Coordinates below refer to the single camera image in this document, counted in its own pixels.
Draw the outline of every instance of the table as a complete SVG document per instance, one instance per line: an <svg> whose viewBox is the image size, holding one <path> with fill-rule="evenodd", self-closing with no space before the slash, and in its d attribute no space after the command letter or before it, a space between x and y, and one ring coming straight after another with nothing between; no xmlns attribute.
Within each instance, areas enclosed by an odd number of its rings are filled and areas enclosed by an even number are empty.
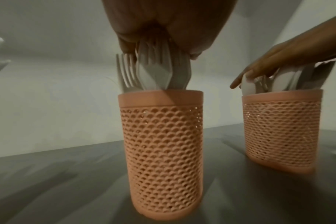
<svg viewBox="0 0 336 224"><path fill-rule="evenodd" d="M184 224L336 224L336 131L317 171L293 175L244 155L243 125L204 129L204 193ZM151 224L130 201L123 141L0 158L0 224Z"/></svg>

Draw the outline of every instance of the cutlery holder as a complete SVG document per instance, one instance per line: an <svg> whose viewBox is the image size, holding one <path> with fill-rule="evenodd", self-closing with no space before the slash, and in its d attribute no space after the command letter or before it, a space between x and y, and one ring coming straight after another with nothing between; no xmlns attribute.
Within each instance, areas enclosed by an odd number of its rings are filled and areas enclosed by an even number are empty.
<svg viewBox="0 0 336 224"><path fill-rule="evenodd" d="M203 92L118 96L131 200L155 220L186 216L202 197Z"/></svg>
<svg viewBox="0 0 336 224"><path fill-rule="evenodd" d="M270 168L315 169L323 90L295 90L242 97L246 155Z"/></svg>

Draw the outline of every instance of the utensil holder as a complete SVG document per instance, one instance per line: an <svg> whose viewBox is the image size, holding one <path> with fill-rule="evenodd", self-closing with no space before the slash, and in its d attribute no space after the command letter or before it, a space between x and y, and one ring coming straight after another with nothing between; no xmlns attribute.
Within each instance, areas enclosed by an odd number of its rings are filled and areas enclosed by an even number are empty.
<svg viewBox="0 0 336 224"><path fill-rule="evenodd" d="M155 220L188 215L202 197L203 92L118 96L131 200Z"/></svg>
<svg viewBox="0 0 336 224"><path fill-rule="evenodd" d="M242 97L246 155L270 168L315 169L323 90L295 90Z"/></svg>

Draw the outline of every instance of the lattice pattern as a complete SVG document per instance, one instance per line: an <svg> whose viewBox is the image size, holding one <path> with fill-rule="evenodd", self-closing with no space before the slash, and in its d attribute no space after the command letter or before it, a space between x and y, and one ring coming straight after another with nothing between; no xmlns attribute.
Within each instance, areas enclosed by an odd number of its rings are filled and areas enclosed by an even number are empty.
<svg viewBox="0 0 336 224"><path fill-rule="evenodd" d="M202 106L122 108L131 197L152 212L189 207L202 194Z"/></svg>
<svg viewBox="0 0 336 224"><path fill-rule="evenodd" d="M243 104L247 154L282 166L312 166L320 109L320 100Z"/></svg>

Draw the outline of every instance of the person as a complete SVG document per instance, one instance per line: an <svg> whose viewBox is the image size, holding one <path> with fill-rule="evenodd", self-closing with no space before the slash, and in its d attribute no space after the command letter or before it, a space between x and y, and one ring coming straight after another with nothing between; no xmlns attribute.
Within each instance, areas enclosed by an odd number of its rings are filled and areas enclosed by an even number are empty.
<svg viewBox="0 0 336 224"><path fill-rule="evenodd" d="M141 36L160 27L183 51L196 59L208 49L225 25L237 0L102 0L124 53L134 53ZM336 16L277 44L248 65L231 89L248 79L271 76L284 65L301 66L336 58Z"/></svg>

